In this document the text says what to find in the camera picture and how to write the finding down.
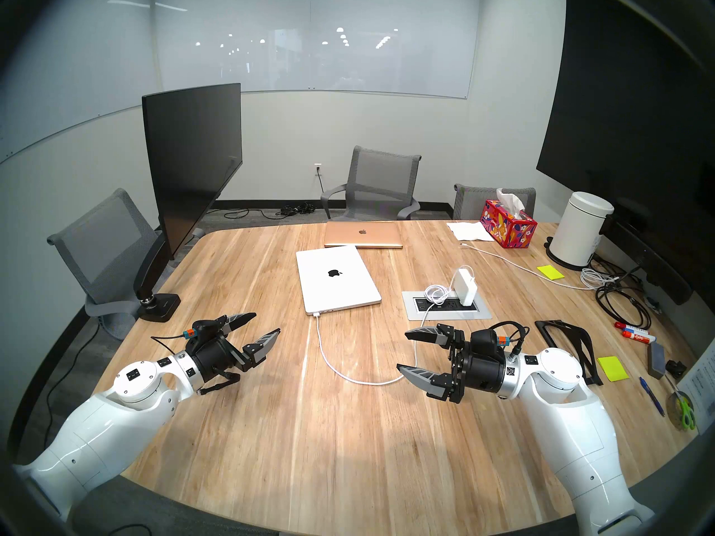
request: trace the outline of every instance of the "office chair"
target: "office chair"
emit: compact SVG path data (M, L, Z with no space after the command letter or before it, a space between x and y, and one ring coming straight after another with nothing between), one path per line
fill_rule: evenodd
M345 190L345 213L334 221L402 221L420 209L412 196L421 155L397 155L355 146L347 184L320 196L330 218L327 200Z
M47 243L57 248L87 294L87 314L98 317L111 336L122 340L138 316L134 277L156 238L157 232L132 198L119 188L66 229L49 236ZM172 272L171 267L164 270L155 291Z
M484 210L484 202L487 199L497 199L496 188L480 188L478 186L463 186L455 184L454 189L457 195L454 200L454 220L479 220ZM536 205L535 188L503 188L505 194L515 194L524 204L524 212L529 216L534 215Z

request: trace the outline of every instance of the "silver laptop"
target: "silver laptop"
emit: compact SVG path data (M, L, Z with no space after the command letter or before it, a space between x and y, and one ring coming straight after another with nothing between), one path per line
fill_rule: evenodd
M296 252L305 312L326 313L380 303L382 297L355 246Z

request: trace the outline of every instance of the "green scissors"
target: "green scissors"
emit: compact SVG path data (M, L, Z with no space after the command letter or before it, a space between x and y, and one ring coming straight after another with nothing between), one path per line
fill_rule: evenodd
M678 403L680 403L680 422L683 424L683 428L685 430L695 430L695 413L693 413L692 408L688 405L688 400L681 395L681 392L678 391L675 384L672 383L668 376L666 376L666 378L673 387Z

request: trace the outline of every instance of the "colorful tissue box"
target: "colorful tissue box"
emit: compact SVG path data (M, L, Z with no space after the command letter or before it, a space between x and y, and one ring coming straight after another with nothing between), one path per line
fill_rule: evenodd
M496 199L487 199L480 221L502 247L529 247L537 222L523 211L521 217L516 219Z

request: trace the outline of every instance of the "white power adapter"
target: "white power adapter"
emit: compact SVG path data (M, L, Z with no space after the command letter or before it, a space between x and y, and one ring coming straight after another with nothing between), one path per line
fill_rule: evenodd
M469 307L477 295L477 283L467 269L459 269L454 277L454 291L459 297L459 302L464 307Z

